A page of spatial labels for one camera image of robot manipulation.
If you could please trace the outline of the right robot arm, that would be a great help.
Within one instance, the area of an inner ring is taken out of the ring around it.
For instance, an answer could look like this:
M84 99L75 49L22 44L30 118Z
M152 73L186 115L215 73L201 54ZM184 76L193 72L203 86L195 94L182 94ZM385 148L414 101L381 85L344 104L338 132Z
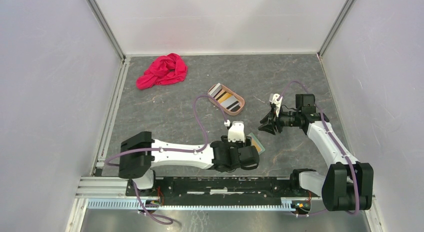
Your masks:
M282 96L270 95L269 113L260 121L259 130L275 135L283 128L299 128L315 144L328 170L321 175L314 169L294 169L289 191L302 196L307 191L321 197L328 211L354 214L372 207L374 170L360 162L335 134L327 116L317 106L315 95L296 94L295 108L283 110Z

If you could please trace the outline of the pink oval tray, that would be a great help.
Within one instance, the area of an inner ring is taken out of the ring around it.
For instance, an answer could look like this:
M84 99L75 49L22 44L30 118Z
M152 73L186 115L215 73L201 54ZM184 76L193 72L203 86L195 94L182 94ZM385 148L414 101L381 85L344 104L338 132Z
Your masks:
M220 106L230 116L237 116L245 106L245 100L240 95L221 83L213 85L207 94L212 97L209 99L211 103Z

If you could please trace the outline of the green card holder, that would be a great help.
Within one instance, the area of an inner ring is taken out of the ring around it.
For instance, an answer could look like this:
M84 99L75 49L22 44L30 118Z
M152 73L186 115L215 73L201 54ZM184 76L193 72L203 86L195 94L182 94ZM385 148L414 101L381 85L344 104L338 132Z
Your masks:
M251 137L251 144L256 148L259 155L261 155L263 152L266 151L265 147L262 145L259 139L252 132L249 133L247 136Z

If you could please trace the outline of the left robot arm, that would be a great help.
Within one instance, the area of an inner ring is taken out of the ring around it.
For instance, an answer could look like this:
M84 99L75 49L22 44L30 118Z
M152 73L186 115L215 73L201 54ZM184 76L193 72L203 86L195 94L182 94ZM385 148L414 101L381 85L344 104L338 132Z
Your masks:
M145 196L157 190L153 168L188 166L203 170L232 172L254 170L259 166L263 151L251 136L244 141L230 141L226 135L207 145L177 144L153 139L150 131L140 132L120 145L118 177L135 180Z

